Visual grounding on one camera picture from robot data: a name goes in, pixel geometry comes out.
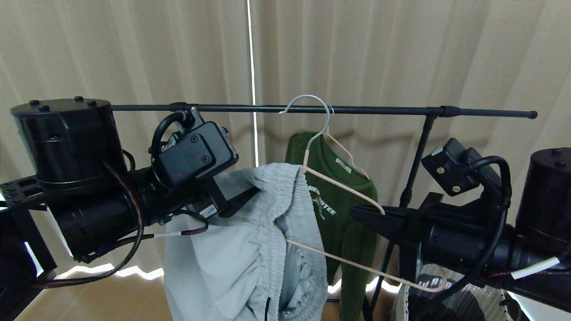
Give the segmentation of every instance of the curtain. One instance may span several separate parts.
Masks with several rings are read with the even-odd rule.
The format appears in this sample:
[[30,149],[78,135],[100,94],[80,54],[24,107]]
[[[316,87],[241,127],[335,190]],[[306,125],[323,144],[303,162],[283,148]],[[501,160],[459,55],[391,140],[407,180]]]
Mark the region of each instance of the curtain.
[[[512,171],[513,223],[531,153],[570,142],[569,17],[565,0],[253,1],[256,101],[287,104],[315,94],[329,105],[537,110],[535,120],[437,119],[425,152],[454,137],[482,155],[504,157]],[[324,115],[258,118],[261,163],[283,161],[292,134],[318,131],[325,122]],[[423,121],[334,116],[331,134],[375,182],[380,204],[398,205]],[[421,167],[411,207],[429,191],[444,193]],[[480,192],[444,201],[463,204]]]
[[[0,181],[35,173],[10,108],[29,99],[81,95],[112,104],[251,103],[245,1],[0,2]],[[147,167],[152,134],[168,113],[115,112],[124,149]],[[240,154],[234,168],[254,165],[253,118],[203,113],[228,128]],[[33,217],[57,264],[75,265],[49,214]],[[160,231],[152,226],[146,231]],[[130,265],[162,266],[164,243],[142,242]],[[128,246],[94,261],[116,264]]]

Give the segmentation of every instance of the clothing rack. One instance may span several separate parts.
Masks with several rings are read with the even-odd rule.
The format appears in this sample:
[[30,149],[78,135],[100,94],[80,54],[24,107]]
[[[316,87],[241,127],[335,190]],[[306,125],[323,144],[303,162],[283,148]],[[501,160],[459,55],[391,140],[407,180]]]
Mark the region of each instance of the clothing rack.
[[[112,105],[113,111],[177,111],[196,107],[204,112],[222,113],[279,113],[286,108],[286,105],[200,105],[187,103],[172,103],[170,105]],[[371,106],[332,106],[335,114],[357,114],[357,115],[418,115],[425,116],[423,130],[420,134],[419,145],[416,148],[415,158],[412,162],[411,171],[408,175],[407,185],[400,195],[399,207],[408,207],[412,199],[412,187],[415,183],[416,174],[420,167],[428,137],[439,117],[457,116],[481,116],[481,117],[510,117],[536,119],[536,111],[521,110],[494,110],[494,109],[464,109],[455,106],[440,107],[371,107]],[[323,106],[291,106],[288,113],[301,114],[325,114]],[[390,241],[387,245],[385,258],[381,267],[382,272],[387,271],[388,263],[395,244]],[[379,277],[371,303],[363,301],[363,317],[365,321],[372,320],[372,313],[381,289],[383,279]]]

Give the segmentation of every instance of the hanger bar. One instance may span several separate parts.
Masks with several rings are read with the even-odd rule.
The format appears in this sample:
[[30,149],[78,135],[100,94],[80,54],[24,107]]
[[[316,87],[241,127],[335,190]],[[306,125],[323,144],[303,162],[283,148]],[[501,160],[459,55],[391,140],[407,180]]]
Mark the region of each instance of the hanger bar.
[[[173,103],[170,105],[111,105],[114,111],[175,111],[198,108],[204,112],[229,113],[278,113],[285,105],[199,105]],[[333,106],[335,114],[366,114],[366,115],[435,115],[437,117],[454,116],[488,116],[529,118],[537,117],[536,111],[494,110],[494,109],[463,109],[454,106],[441,107],[367,107],[367,106]],[[324,114],[323,106],[292,106],[288,112],[303,114]]]

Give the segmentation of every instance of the brown floor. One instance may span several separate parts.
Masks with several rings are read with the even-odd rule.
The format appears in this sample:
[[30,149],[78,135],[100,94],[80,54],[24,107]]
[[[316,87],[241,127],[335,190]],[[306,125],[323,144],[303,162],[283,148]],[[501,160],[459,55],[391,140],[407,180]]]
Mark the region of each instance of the brown floor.
[[[386,294],[379,297],[375,321],[390,312]],[[124,321],[172,320],[162,278],[145,280],[138,275],[111,276],[81,286],[44,290],[16,321]],[[323,321],[339,320],[339,304],[327,303]]]

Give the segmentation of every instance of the green sweatshirt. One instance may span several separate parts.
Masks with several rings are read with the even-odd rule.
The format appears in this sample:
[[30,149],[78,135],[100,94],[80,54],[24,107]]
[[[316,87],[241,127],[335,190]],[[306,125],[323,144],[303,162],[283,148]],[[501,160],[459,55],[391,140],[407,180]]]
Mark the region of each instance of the green sweatshirt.
[[[316,133],[297,133],[289,139],[285,162],[302,164],[307,142]],[[377,200],[373,182],[348,166],[326,144],[323,136],[316,139],[310,149],[308,167],[352,189]],[[375,255],[377,235],[351,217],[351,207],[367,201],[314,175],[307,174],[313,210],[321,233],[325,251],[344,259],[371,266]],[[331,285],[340,262],[327,258],[327,281]],[[361,313],[365,286],[369,272],[341,263],[341,319],[357,321]]]

